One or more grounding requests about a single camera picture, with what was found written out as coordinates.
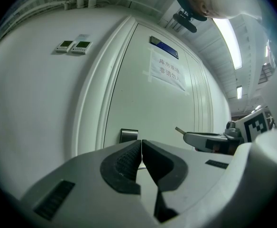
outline paper sign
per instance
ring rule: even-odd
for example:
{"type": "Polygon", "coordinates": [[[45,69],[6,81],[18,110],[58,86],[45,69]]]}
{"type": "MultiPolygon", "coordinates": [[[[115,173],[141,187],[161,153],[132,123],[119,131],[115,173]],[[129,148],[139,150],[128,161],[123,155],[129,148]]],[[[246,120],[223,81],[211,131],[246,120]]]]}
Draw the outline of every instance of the paper sign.
{"type": "Polygon", "coordinates": [[[151,75],[186,91],[183,66],[152,51],[151,75]]]}
{"type": "Polygon", "coordinates": [[[87,41],[89,35],[80,34],[78,37],[76,37],[75,41],[87,41]]]}

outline tape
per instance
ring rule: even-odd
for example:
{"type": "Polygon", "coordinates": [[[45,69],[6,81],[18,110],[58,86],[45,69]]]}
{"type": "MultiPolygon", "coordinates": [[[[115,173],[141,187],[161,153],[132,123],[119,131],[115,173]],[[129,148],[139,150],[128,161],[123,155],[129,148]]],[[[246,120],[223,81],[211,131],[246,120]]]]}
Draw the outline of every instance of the tape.
{"type": "Polygon", "coordinates": [[[80,34],[78,37],[75,38],[75,41],[87,41],[89,35],[80,34]]]}
{"type": "Polygon", "coordinates": [[[151,76],[151,60],[152,60],[152,52],[154,52],[153,48],[147,48],[150,52],[150,59],[149,59],[149,72],[146,72],[143,70],[143,74],[148,76],[148,82],[152,82],[152,76],[151,76]]]}

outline black vent slot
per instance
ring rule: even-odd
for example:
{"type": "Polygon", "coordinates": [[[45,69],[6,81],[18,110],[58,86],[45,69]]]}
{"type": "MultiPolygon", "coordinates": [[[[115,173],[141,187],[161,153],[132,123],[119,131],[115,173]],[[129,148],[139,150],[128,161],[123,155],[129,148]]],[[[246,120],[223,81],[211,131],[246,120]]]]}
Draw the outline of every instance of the black vent slot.
{"type": "Polygon", "coordinates": [[[208,160],[205,162],[205,164],[207,165],[212,165],[212,166],[215,166],[215,167],[219,167],[219,168],[222,168],[222,169],[226,169],[228,164],[227,163],[223,163],[223,162],[219,162],[219,161],[213,161],[213,160],[208,160]]]}
{"type": "Polygon", "coordinates": [[[153,143],[142,141],[143,162],[161,192],[176,190],[188,174],[188,166],[180,157],[153,143]]]}
{"type": "Polygon", "coordinates": [[[41,217],[51,220],[62,205],[75,183],[66,180],[61,181],[51,193],[34,210],[41,217]]]}
{"type": "Polygon", "coordinates": [[[135,180],[142,161],[141,149],[141,140],[136,140],[102,161],[101,175],[117,192],[140,194],[140,186],[135,180]]]}

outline door frame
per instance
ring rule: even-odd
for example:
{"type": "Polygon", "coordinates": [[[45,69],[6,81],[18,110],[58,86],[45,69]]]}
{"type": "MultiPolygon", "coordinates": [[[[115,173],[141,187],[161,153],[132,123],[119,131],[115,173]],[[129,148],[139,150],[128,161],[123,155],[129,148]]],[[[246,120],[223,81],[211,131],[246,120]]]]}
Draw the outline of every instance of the door frame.
{"type": "Polygon", "coordinates": [[[127,16],[104,43],[94,60],[78,99],[72,132],[71,156],[102,149],[113,90],[128,44],[138,24],[165,36],[198,62],[206,84],[209,131],[213,128],[212,101],[201,59],[188,46],[159,25],[127,16]]]}

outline white door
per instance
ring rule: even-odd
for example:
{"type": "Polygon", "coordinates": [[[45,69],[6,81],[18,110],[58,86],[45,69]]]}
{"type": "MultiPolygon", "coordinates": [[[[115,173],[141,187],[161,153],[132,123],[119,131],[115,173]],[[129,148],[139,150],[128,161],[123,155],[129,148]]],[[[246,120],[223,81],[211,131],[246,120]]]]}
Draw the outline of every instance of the white door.
{"type": "Polygon", "coordinates": [[[192,56],[185,52],[189,70],[192,76],[193,93],[194,93],[194,109],[198,115],[194,123],[195,132],[207,133],[211,131],[210,113],[209,113],[209,99],[207,93],[208,82],[204,77],[203,65],[200,65],[192,56]]]}
{"type": "Polygon", "coordinates": [[[117,144],[120,130],[138,130],[138,139],[154,140],[191,150],[175,130],[194,131],[194,94],[185,52],[168,38],[138,25],[128,45],[111,100],[104,147],[117,144]],[[179,59],[150,44],[154,36],[178,52],[179,59]],[[182,65],[185,91],[149,76],[151,53],[182,65]]]}

